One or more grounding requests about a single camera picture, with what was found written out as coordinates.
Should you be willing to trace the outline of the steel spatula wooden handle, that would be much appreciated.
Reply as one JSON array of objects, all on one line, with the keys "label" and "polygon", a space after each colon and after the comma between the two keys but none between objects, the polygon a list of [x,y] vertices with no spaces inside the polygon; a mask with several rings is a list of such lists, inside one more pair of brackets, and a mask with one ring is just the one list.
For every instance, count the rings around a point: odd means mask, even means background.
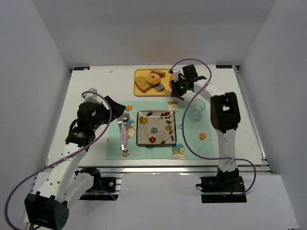
[{"label": "steel spatula wooden handle", "polygon": [[[155,85],[155,86],[153,86],[158,92],[165,92],[165,93],[167,93],[167,94],[169,94],[170,96],[171,96],[171,92],[170,91],[167,91],[166,89],[165,89],[165,86],[163,85],[163,84],[161,84],[161,83],[159,83],[159,84],[157,84],[157,85]],[[180,96],[175,96],[176,98],[178,98],[178,99],[180,99],[180,100],[184,100],[184,98],[182,98],[182,97],[180,97]]]}]

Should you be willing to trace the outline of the pink sugared donut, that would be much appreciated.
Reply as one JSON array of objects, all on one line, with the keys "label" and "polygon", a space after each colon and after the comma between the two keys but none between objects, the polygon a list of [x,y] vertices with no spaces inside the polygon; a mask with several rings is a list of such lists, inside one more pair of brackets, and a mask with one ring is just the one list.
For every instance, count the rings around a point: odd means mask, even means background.
[{"label": "pink sugared donut", "polygon": [[155,86],[155,85],[160,84],[161,77],[160,77],[159,74],[153,72],[153,73],[150,73],[150,74],[147,75],[146,80],[147,80],[148,84]]}]

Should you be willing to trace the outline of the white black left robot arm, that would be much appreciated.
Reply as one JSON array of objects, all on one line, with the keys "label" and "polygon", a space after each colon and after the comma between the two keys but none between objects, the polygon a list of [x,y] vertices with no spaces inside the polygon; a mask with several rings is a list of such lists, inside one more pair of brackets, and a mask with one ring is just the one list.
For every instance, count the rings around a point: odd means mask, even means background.
[{"label": "white black left robot arm", "polygon": [[77,118],[71,123],[65,139],[62,162],[52,169],[37,192],[29,193],[24,200],[31,224],[61,230],[74,203],[85,193],[101,190],[102,179],[97,168],[78,170],[77,167],[94,142],[98,128],[121,117],[126,109],[109,96],[105,100],[109,108],[90,95],[79,105]]}]

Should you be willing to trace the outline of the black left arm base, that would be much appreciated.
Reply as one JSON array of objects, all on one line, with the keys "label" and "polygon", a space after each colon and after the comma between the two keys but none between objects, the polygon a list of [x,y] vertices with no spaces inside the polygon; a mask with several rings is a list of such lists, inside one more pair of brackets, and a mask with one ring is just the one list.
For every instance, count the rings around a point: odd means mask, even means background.
[{"label": "black left arm base", "polygon": [[120,178],[114,176],[103,176],[95,167],[86,167],[75,171],[75,179],[79,174],[89,174],[92,178],[92,187],[87,189],[80,200],[91,201],[115,201],[120,191]]}]

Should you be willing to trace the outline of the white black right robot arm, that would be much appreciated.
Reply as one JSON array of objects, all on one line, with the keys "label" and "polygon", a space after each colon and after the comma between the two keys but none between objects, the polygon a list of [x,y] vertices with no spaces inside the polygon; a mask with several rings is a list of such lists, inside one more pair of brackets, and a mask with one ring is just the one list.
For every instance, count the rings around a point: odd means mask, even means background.
[{"label": "white black right robot arm", "polygon": [[241,116],[234,92],[224,92],[211,83],[209,78],[199,76],[194,65],[178,68],[173,66],[169,73],[173,75],[171,89],[173,97],[181,97],[187,91],[201,96],[210,103],[210,119],[218,138],[218,171],[222,173],[238,172],[235,155],[235,136]]}]

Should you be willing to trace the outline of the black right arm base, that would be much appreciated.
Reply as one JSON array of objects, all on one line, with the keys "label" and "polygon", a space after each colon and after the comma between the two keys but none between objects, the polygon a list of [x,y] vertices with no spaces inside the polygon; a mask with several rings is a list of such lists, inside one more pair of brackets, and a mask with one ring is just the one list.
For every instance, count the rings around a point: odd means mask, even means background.
[{"label": "black right arm base", "polygon": [[216,176],[200,177],[196,188],[201,191],[203,204],[246,203],[245,186],[239,170],[222,172],[218,170]]}]

